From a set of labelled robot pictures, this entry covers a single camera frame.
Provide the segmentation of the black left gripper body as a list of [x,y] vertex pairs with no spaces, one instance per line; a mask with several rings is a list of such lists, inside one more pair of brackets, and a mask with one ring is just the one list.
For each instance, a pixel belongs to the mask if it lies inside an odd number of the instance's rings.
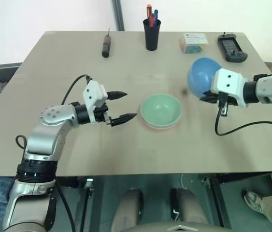
[[106,125],[112,126],[113,123],[111,117],[107,113],[108,110],[109,108],[106,103],[104,103],[101,107],[96,107],[94,109],[95,121],[98,123],[104,122]]

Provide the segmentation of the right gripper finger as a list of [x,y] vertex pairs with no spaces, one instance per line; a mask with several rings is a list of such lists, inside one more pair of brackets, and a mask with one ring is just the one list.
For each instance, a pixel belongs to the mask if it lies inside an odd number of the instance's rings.
[[200,100],[203,102],[217,102],[217,95],[216,94],[208,95],[200,98]]

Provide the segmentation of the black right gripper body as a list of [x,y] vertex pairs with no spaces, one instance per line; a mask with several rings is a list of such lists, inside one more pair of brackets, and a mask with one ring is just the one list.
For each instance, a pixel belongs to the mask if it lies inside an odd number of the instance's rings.
[[[213,94],[216,94],[216,93],[213,93],[211,91],[207,91],[204,93],[205,96],[213,95]],[[238,105],[236,99],[234,97],[231,97],[227,93],[218,92],[216,95],[217,95],[217,102],[210,102],[210,103],[218,103],[218,104],[227,103],[228,105],[235,105],[235,106]]]

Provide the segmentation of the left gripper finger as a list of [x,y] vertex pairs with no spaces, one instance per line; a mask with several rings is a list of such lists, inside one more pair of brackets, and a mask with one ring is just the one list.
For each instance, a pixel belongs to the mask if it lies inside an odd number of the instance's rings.
[[137,113],[127,113],[124,115],[120,115],[117,118],[111,119],[111,126],[114,127],[114,126],[124,124],[124,123],[132,120],[136,115],[137,115]]
[[126,95],[127,95],[127,93],[122,92],[122,91],[109,91],[109,92],[107,92],[107,99],[111,100],[111,101],[117,100],[117,99],[120,99]]

